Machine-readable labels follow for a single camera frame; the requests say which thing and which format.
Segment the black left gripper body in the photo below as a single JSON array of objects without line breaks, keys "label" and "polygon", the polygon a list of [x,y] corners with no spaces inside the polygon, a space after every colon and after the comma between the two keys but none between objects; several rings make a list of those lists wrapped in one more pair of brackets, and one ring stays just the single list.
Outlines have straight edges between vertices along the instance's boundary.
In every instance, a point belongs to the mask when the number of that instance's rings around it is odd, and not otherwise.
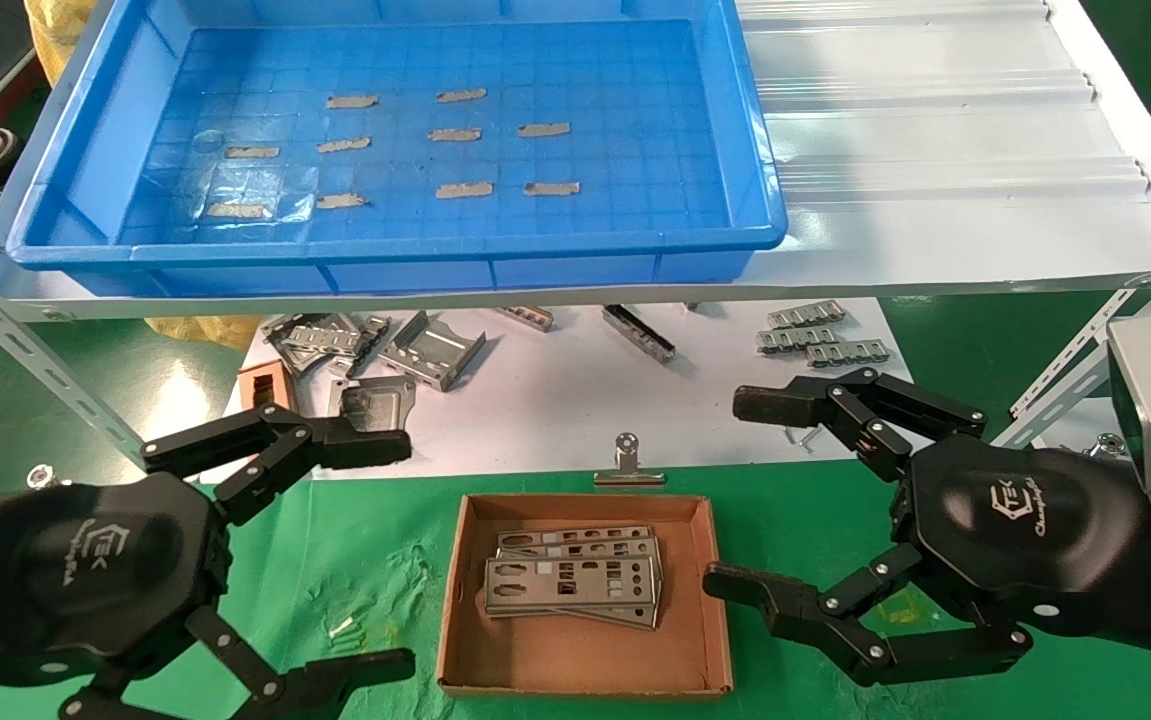
[{"label": "black left gripper body", "polygon": [[226,521],[171,474],[0,496],[0,685],[159,673],[231,564]]}]

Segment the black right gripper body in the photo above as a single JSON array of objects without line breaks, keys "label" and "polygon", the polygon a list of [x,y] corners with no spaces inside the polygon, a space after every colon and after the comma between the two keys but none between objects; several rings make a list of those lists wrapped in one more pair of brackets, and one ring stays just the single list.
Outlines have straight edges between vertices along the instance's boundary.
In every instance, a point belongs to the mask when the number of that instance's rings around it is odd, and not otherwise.
[{"label": "black right gripper body", "polygon": [[910,455],[892,539],[954,618],[1151,651],[1151,503],[1131,465],[953,436]]}]

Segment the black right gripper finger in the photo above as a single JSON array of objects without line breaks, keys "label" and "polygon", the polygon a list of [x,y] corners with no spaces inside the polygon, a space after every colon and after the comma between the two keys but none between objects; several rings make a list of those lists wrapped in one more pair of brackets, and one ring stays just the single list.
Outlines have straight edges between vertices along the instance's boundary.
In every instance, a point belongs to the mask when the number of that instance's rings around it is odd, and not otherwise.
[{"label": "black right gripper finger", "polygon": [[942,441],[980,438],[988,424],[976,407],[869,368],[832,380],[798,375],[782,388],[735,388],[732,414],[767,426],[823,427],[887,483],[904,478],[914,454],[900,428]]},{"label": "black right gripper finger", "polygon": [[818,650],[860,687],[1000,674],[1031,650],[1031,635],[986,603],[965,605],[968,628],[891,637],[866,628],[867,612],[924,568],[918,547],[900,543],[826,591],[802,579],[727,562],[709,564],[702,587],[717,600],[757,610],[773,638]]}]

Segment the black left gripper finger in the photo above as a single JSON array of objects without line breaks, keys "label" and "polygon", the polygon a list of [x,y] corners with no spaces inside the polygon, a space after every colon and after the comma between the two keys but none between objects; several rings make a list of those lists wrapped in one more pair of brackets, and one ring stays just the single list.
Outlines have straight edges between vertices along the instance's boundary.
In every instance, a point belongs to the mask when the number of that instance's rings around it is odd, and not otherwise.
[{"label": "black left gripper finger", "polygon": [[342,416],[305,418],[277,404],[241,411],[142,446],[147,472],[178,478],[241,461],[215,488],[228,524],[247,523],[315,468],[363,469],[406,461],[406,430],[359,430]]},{"label": "black left gripper finger", "polygon": [[[185,629],[246,687],[249,697],[233,711],[233,719],[337,719],[355,691],[402,682],[416,674],[416,654],[406,648],[318,660],[277,674],[211,606],[192,611]],[[60,717],[171,719],[122,700],[132,679],[130,671],[105,667],[60,706]]]}]

